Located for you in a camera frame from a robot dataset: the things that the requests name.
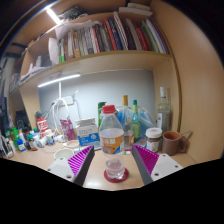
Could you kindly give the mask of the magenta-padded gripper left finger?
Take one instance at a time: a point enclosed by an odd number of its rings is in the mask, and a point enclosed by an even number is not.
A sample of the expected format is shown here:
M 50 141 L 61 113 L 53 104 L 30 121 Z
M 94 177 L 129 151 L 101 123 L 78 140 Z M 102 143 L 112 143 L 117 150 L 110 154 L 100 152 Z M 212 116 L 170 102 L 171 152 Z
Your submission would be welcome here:
M 47 168 L 47 171 L 78 186 L 82 186 L 94 156 L 94 146 L 91 145 L 68 159 L 63 157 L 56 159 Z

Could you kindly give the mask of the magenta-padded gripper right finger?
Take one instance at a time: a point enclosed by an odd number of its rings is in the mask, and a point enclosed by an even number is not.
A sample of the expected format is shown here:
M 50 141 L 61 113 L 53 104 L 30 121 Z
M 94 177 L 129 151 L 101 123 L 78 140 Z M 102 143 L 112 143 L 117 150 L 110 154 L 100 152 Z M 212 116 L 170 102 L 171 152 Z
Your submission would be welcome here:
M 182 169 L 168 154 L 158 155 L 136 144 L 132 146 L 132 155 L 145 185 Z

